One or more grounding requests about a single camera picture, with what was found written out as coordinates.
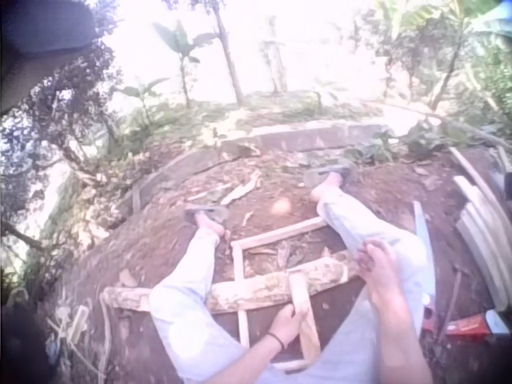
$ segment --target leg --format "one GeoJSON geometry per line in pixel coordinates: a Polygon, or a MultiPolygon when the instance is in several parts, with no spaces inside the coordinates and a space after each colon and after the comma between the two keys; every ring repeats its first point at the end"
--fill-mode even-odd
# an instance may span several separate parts
{"type": "MultiPolygon", "coordinates": [[[[207,379],[246,350],[212,319],[204,305],[214,275],[215,247],[224,229],[216,223],[213,229],[209,228],[212,222],[198,215],[199,229],[185,256],[150,294],[154,324],[185,382],[207,379]]],[[[282,382],[282,376],[270,366],[259,382],[282,382]]]]}
{"type": "MultiPolygon", "coordinates": [[[[315,189],[318,214],[342,237],[351,254],[366,238],[388,242],[397,254],[400,275],[417,333],[423,317],[422,272],[426,250],[422,241],[405,230],[377,218],[357,199],[338,187],[332,174],[315,189]]],[[[377,382],[377,319],[363,289],[347,319],[336,331],[320,358],[298,375],[300,382],[377,382]]]]}

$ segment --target wrist bracelet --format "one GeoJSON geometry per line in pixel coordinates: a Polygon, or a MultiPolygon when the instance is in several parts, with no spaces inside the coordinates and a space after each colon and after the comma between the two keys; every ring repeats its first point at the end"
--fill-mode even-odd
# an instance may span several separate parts
{"type": "Polygon", "coordinates": [[[273,334],[272,332],[267,332],[267,334],[268,334],[269,336],[271,336],[271,337],[275,338],[275,339],[278,341],[279,345],[281,346],[281,350],[284,350],[284,349],[285,349],[285,344],[281,341],[281,339],[280,339],[280,338],[278,338],[278,337],[277,337],[275,334],[273,334]]]}

